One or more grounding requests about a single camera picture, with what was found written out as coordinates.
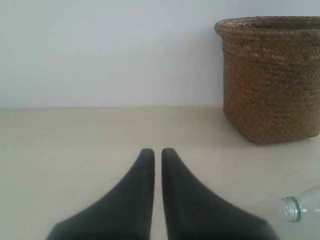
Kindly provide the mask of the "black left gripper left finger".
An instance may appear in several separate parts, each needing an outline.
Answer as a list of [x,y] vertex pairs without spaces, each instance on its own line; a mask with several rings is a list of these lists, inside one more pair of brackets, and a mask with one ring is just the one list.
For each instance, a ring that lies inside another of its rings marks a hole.
[[142,149],[125,176],[96,203],[54,226],[49,240],[148,240],[155,191],[155,154]]

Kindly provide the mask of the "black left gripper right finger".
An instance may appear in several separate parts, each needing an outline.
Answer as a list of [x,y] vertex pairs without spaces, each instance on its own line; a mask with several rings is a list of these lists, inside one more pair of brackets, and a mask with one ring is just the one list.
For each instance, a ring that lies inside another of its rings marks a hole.
[[199,181],[176,150],[161,152],[162,199],[170,240],[271,240],[273,228]]

